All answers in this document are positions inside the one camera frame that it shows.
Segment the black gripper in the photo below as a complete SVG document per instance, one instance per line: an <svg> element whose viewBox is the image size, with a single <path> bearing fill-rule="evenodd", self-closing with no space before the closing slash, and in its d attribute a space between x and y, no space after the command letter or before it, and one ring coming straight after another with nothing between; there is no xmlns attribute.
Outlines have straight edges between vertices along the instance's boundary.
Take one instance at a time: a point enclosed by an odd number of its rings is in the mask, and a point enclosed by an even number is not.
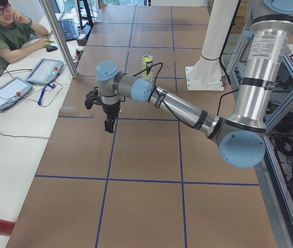
<svg viewBox="0 0 293 248"><path fill-rule="evenodd" d="M107 119L104 121L105 131L108 133L114 133L114 124L120 111L120 102L116 102L111 105L103 103L102 109L107 116Z"/></svg>

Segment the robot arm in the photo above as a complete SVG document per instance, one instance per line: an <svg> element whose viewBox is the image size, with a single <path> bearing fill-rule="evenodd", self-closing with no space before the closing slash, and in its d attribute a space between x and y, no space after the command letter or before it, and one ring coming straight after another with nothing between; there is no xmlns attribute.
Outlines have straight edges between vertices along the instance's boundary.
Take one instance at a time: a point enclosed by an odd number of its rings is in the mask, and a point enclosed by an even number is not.
<svg viewBox="0 0 293 248"><path fill-rule="evenodd" d="M234 22L238 1L219 1L211 13L199 60L186 72L190 103L138 75L119 71L112 61L97 65L95 104L106 113L105 130L114 131L121 101L147 102L201 131L219 148L222 159L237 168L259 164L266 149L264 116L289 37L293 1L248 1L243 35L252 39L247 63L228 117L210 113L210 99L223 89L221 55Z"/></svg>

